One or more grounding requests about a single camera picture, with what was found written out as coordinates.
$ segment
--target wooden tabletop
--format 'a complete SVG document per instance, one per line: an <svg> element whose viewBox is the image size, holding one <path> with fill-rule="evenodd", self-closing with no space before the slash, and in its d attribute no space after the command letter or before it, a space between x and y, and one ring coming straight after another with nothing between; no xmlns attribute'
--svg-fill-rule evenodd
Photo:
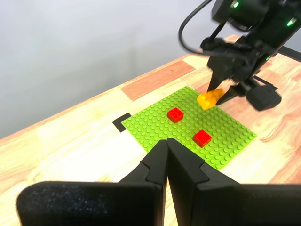
<svg viewBox="0 0 301 226"><path fill-rule="evenodd" d="M16 197L33 183L121 180L146 152L112 122L187 85L206 92L207 61L186 55L0 140L0 225L20 225ZM264 112L238 97L220 106L258 135L222 173L240 183L301 183L301 63L278 54L258 76L278 87L282 102ZM177 225L169 186L165 225Z"/></svg>

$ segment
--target lego brick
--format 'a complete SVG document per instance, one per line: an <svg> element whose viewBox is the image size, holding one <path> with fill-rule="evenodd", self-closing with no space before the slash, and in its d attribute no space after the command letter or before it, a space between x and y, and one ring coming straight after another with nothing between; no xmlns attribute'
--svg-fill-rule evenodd
<svg viewBox="0 0 301 226"><path fill-rule="evenodd" d="M167 112L167 116L173 123L177 123L184 118L184 113L177 107L175 107L174 109Z"/></svg>
<svg viewBox="0 0 301 226"><path fill-rule="evenodd" d="M216 89L209 91L207 93L200 94L198 96L198 103L201 105L202 109L208 110L214 107L219 99L224 96L224 91L222 89Z"/></svg>
<svg viewBox="0 0 301 226"><path fill-rule="evenodd" d="M193 136L193 141L200 147L205 147L211 140L211 136L207 134L203 129Z"/></svg>
<svg viewBox="0 0 301 226"><path fill-rule="evenodd" d="M198 96L198 92L184 87L124 120L122 124L147 152L159 140L174 138L220 170L254 140L256 134L218 107L204 111L197 102ZM177 124L167 117L167 112L175 107L185 114ZM193 141L193 136L202 129L212 137L203 148Z"/></svg>

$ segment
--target black cable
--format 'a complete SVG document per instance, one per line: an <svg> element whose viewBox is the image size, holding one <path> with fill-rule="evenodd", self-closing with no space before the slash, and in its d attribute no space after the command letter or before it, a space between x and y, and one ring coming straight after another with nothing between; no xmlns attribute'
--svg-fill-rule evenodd
<svg viewBox="0 0 301 226"><path fill-rule="evenodd" d="M204 55L204 56L212 56L212 57L227 57L227 58L238 58L238 59L242 59L244 60L244 62L246 63L246 65L249 65L249 60L246 56L242 55L242 54L233 54L233 53L216 53L213 51L204 51L200 52L198 51L198 49L194 49L189 47L188 45L185 44L185 42L183 41L183 30L186 26L186 24L202 9L204 8L206 5L208 5L212 0L205 0L202 4L200 4L195 10L193 10L188 17L186 17L186 19L183 21L183 23L180 26L179 32L178 32L178 38L179 38L179 42L182 45L182 47L184 49L186 49L189 52L192 53L196 53L199 55Z"/></svg>
<svg viewBox="0 0 301 226"><path fill-rule="evenodd" d="M216 38L216 36L221 32L223 27L225 26L226 23L218 25L218 27L215 29L215 31L212 33L212 35L209 37L209 40L213 40Z"/></svg>

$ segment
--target green led light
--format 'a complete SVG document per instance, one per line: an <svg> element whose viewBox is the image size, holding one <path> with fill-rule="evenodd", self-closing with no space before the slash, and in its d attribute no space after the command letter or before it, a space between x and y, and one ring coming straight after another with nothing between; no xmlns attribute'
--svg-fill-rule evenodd
<svg viewBox="0 0 301 226"><path fill-rule="evenodd" d="M236 8L239 5L239 2L236 2L233 6L233 8Z"/></svg>
<svg viewBox="0 0 301 226"><path fill-rule="evenodd" d="M287 23L287 26L289 27L289 26L291 26L292 24L293 24L293 22L290 21L290 22Z"/></svg>

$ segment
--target white wall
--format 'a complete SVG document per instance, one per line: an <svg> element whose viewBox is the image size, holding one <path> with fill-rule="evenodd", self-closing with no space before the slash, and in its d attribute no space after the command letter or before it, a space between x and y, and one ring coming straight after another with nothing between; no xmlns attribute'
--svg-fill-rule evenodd
<svg viewBox="0 0 301 226"><path fill-rule="evenodd" d="M30 126L185 54L177 40L200 0L0 2L0 137ZM210 35L211 3L191 21ZM226 27L221 35L235 33Z"/></svg>

